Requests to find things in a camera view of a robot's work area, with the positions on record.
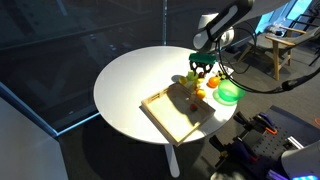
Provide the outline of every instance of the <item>round white table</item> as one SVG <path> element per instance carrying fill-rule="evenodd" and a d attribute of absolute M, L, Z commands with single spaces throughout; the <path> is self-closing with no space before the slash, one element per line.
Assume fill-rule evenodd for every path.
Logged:
<path fill-rule="evenodd" d="M 194 52 L 172 46 L 134 50 L 109 63 L 94 85 L 96 107 L 107 123 L 130 138 L 165 145 L 173 177 L 180 174 L 173 146 L 144 114 L 141 101 L 176 82 L 179 76 L 186 76 L 190 70 L 189 55 Z M 204 101 L 216 111 L 184 142 L 198 140 L 215 132 L 232 117 L 236 109 L 236 105 L 219 104 L 211 93 L 207 93 Z"/>

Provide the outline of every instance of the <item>gray floor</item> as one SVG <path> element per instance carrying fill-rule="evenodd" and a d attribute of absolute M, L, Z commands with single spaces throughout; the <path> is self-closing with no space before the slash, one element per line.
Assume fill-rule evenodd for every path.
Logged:
<path fill-rule="evenodd" d="M 248 56 L 237 71 L 251 67 L 244 74 L 233 76 L 239 82 L 259 90 L 270 90 L 280 86 L 281 82 L 301 77 L 315 71 L 320 62 L 309 67 L 315 55 L 314 44 L 304 44 L 293 51 L 291 66 L 280 71 L 280 81 L 272 78 L 272 63 L 263 57 Z M 230 61 L 239 53 L 224 53 Z M 282 94 L 264 95 L 247 93 L 239 101 L 237 110 L 247 117 L 266 112 L 272 105 L 293 113 L 314 127 L 314 119 L 320 117 L 318 100 L 320 99 L 320 76 L 314 77 L 300 87 Z M 228 121 L 215 134 L 224 144 L 243 131 L 234 120 Z M 208 138 L 182 144 L 176 148 L 181 175 L 178 179 L 209 179 L 215 172 L 219 153 L 209 143 Z M 113 130 L 102 118 L 73 129 L 58 138 L 65 158 L 65 164 L 71 180 L 100 179 L 174 179 L 170 176 L 163 146 L 145 144 L 129 139 Z"/>

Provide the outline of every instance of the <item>black cable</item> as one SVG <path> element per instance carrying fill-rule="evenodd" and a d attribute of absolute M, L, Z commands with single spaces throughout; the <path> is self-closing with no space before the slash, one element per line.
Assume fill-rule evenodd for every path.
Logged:
<path fill-rule="evenodd" d="M 252 34 L 250 31 L 248 31 L 247 29 L 244 29 L 244 28 L 234 28 L 234 29 L 243 30 L 243 31 L 247 32 L 247 33 L 251 36 L 251 38 L 252 38 L 253 41 L 254 41 L 253 54 L 255 54 L 255 53 L 256 53 L 255 47 L 256 47 L 256 43 L 257 43 L 256 33 Z M 248 64 L 248 66 L 245 68 L 245 70 L 244 70 L 243 72 L 238 72 L 238 71 L 233 67 L 233 65 L 232 65 L 232 63 L 231 63 L 230 61 L 227 60 L 227 63 L 231 66 L 231 68 L 232 68 L 232 69 L 234 70 L 234 72 L 237 73 L 237 74 L 244 74 L 244 73 L 246 73 L 246 72 L 249 70 L 249 68 L 251 67 L 251 65 Z"/>
<path fill-rule="evenodd" d="M 216 41 L 216 47 L 215 49 L 218 50 L 218 54 L 219 54 L 219 59 L 221 60 L 221 48 L 220 48 L 220 38 L 221 36 L 218 38 L 218 40 Z M 317 74 L 320 73 L 320 67 L 313 73 L 297 78 L 297 79 L 293 79 L 293 80 L 288 80 L 285 81 L 281 84 L 281 86 L 273 89 L 273 90 L 268 90 L 268 91 L 260 91 L 260 90 L 256 90 L 253 88 L 250 88 L 248 86 L 245 86 L 243 84 L 240 84 L 239 82 L 237 82 L 236 80 L 234 80 L 225 70 L 224 68 L 224 64 L 223 61 L 220 61 L 220 63 L 218 62 L 219 67 L 221 69 L 221 71 L 223 72 L 223 74 L 226 75 L 226 79 L 228 79 L 230 82 L 232 82 L 235 86 L 247 91 L 247 92 L 251 92 L 251 93 L 260 93 L 260 94 L 278 94 L 278 93 L 282 93 L 285 91 L 290 91 L 302 84 L 304 84 L 305 82 L 309 81 L 310 79 L 312 79 L 314 76 L 316 76 Z"/>
<path fill-rule="evenodd" d="M 243 22 L 246 23 L 251 28 L 251 30 L 253 31 L 254 35 L 257 36 L 255 28 L 253 28 L 253 26 L 248 21 L 243 21 Z"/>

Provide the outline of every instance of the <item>orange fruit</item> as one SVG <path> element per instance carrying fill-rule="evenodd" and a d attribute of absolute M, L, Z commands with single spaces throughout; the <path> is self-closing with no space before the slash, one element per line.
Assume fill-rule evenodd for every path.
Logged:
<path fill-rule="evenodd" d="M 211 77 L 207 83 L 207 86 L 215 88 L 220 83 L 220 77 Z"/>

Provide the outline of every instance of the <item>yellow fruit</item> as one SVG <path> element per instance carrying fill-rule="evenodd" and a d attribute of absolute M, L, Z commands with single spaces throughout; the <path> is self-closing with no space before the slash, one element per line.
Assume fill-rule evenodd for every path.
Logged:
<path fill-rule="evenodd" d="M 194 81 L 194 87 L 200 87 L 200 84 L 203 82 L 204 78 L 198 78 Z"/>
<path fill-rule="evenodd" d="M 188 79 L 187 79 L 186 77 L 181 76 L 181 77 L 179 78 L 179 83 L 180 83 L 180 84 L 184 85 L 184 84 L 186 84 L 187 82 L 188 82 Z"/>
<path fill-rule="evenodd" d="M 200 98 L 203 99 L 204 97 L 206 97 L 206 92 L 203 89 L 198 89 L 196 91 L 196 95 Z"/>

